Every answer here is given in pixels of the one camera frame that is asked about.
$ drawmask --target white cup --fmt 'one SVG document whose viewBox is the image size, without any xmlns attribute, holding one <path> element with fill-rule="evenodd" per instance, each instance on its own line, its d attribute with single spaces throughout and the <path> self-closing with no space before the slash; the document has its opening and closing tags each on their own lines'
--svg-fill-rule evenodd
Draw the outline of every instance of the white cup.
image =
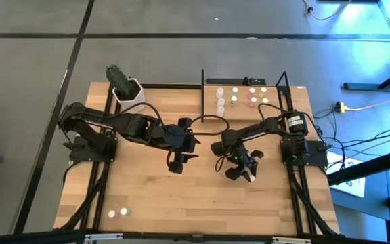
<svg viewBox="0 0 390 244">
<path fill-rule="evenodd" d="M 217 107 L 219 108 L 220 106 L 223 106 L 225 104 L 225 99 L 220 98 L 217 101 Z"/>
<path fill-rule="evenodd" d="M 217 91 L 216 91 L 216 98 L 217 99 L 220 99 L 223 97 L 223 89 L 222 88 L 217 88 Z"/>
<path fill-rule="evenodd" d="M 216 115 L 222 117 L 223 116 L 223 112 L 225 112 L 225 109 L 222 106 L 218 107 Z"/>
</svg>

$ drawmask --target white bottle cap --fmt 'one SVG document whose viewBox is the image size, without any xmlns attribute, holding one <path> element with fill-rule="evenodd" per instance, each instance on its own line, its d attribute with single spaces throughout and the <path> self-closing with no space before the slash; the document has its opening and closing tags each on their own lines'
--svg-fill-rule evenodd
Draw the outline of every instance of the white bottle cap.
<svg viewBox="0 0 390 244">
<path fill-rule="evenodd" d="M 217 108 L 216 115 L 222 117 L 223 116 L 223 112 L 225 112 L 225 109 L 222 106 L 220 106 L 219 108 Z"/>
<path fill-rule="evenodd" d="M 115 216 L 115 211 L 114 210 L 109 211 L 108 216 L 109 218 L 113 218 Z"/>
<path fill-rule="evenodd" d="M 123 216 L 125 216 L 125 215 L 127 215 L 127 214 L 129 214 L 129 210 L 127 209 L 127 208 L 122 208 L 121 210 L 120 210 L 120 214 L 121 215 L 123 215 Z"/>
<path fill-rule="evenodd" d="M 220 106 L 223 106 L 225 104 L 225 99 L 220 98 L 217 101 L 217 107 L 219 108 Z"/>
<path fill-rule="evenodd" d="M 217 91 L 216 91 L 216 98 L 217 99 L 220 99 L 223 97 L 223 89 L 222 88 L 217 88 Z"/>
</svg>

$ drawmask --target gray floor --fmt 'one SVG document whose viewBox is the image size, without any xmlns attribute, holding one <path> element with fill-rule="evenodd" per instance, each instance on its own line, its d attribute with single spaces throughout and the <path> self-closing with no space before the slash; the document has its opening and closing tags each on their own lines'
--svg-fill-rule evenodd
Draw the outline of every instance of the gray floor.
<svg viewBox="0 0 390 244">
<path fill-rule="evenodd" d="M 309 2 L 319 16 L 338 6 Z M 0 0 L 0 16 L 5 16 L 0 17 L 0 32 L 76 33 L 86 6 L 87 0 Z M 325 22 L 306 18 L 304 12 L 300 0 L 105 0 L 96 1 L 87 32 L 390 34 L 373 3 L 353 3 Z M 9 232 L 73 44 L 72 39 L 0 39 L 0 154 L 5 156 L 0 164 L 0 235 Z M 142 83 L 199 83 L 204 68 L 206 77 L 263 77 L 274 84 L 286 70 L 292 85 L 308 87 L 313 111 L 330 108 L 336 101 L 361 107 L 390 98 L 341 89 L 344 82 L 380 83 L 390 77 L 390 41 L 85 39 L 65 103 L 84 102 L 89 83 L 105 81 L 105 66 L 112 63 Z M 390 129 L 390 103 L 339 115 L 337 120 L 340 140 L 371 138 Z M 332 134 L 328 119 L 317 124 L 326 135 Z M 63 142 L 57 131 L 28 232 L 53 226 L 68 160 Z M 389 153 L 390 144 L 371 152 Z M 384 231 L 384 222 L 340 207 L 337 216 L 347 236 L 386 238 L 379 231 Z"/>
</svg>

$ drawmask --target potted plant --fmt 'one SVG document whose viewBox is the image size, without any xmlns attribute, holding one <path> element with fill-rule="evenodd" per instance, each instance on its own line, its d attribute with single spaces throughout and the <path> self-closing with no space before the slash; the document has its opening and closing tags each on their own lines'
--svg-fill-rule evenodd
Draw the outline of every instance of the potted plant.
<svg viewBox="0 0 390 244">
<path fill-rule="evenodd" d="M 135 78 L 126 78 L 121 69 L 114 64 L 106 67 L 106 78 L 114 86 L 112 93 L 121 105 L 122 109 L 144 102 L 144 89 Z M 144 105 L 136 106 L 130 110 L 131 113 L 136 113 L 144 108 Z"/>
</svg>

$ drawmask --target metal stand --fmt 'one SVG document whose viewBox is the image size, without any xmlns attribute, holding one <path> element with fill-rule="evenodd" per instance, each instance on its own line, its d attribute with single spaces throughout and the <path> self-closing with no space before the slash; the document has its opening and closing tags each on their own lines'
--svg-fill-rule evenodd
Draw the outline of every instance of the metal stand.
<svg viewBox="0 0 390 244">
<path fill-rule="evenodd" d="M 390 92 L 390 77 L 381 84 L 344 83 L 344 89 L 353 91 Z"/>
</svg>

